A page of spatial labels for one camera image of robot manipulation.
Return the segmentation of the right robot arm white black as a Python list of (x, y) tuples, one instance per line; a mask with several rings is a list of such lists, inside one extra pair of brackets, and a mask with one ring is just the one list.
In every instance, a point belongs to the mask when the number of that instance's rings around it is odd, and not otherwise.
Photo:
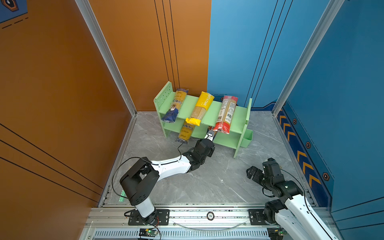
[(275, 159), (263, 162), (263, 168), (251, 166), (247, 178), (272, 192), (274, 200), (265, 203), (262, 212), (249, 210), (252, 225), (264, 222), (279, 225), (294, 240), (337, 240), (338, 237), (323, 222), (308, 203), (300, 182), (287, 181)]

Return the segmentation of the red spaghetti bag white label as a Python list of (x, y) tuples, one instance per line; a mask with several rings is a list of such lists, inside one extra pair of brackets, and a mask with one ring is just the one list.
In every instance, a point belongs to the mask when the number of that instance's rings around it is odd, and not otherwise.
[(213, 131), (224, 134), (230, 133), (231, 122), (237, 106), (238, 98), (234, 96), (224, 96), (222, 106), (219, 111), (217, 122)]

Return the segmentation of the blue and yellow spaghetti bag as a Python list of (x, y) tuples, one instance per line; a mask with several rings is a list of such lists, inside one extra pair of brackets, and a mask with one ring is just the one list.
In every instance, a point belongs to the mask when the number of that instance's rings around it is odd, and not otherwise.
[(176, 121), (188, 92), (189, 90), (186, 89), (177, 89), (169, 110), (162, 117), (163, 122), (174, 123)]

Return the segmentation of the blue Barilla spaghetti box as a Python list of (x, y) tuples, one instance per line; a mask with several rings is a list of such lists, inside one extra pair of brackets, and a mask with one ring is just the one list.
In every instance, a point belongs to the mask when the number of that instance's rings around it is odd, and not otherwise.
[(214, 131), (214, 127), (209, 126), (205, 138), (213, 141), (216, 137), (216, 134), (217, 134), (217, 132)]

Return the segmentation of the Ankara yellow blue spaghetti bag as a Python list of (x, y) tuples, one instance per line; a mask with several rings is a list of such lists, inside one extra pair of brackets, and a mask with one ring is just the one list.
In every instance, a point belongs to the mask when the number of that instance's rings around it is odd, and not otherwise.
[(195, 125), (184, 122), (176, 142), (187, 144), (195, 129)]

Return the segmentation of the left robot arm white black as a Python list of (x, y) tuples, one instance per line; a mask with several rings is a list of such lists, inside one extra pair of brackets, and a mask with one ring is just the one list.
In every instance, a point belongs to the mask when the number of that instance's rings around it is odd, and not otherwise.
[(152, 225), (157, 220), (157, 210), (150, 199), (150, 193), (157, 182), (179, 174), (197, 170), (211, 157), (215, 144), (209, 139), (200, 139), (195, 147), (178, 157), (150, 161), (147, 157), (139, 158), (136, 163), (120, 178), (119, 182), (131, 206), (140, 214), (146, 224)]

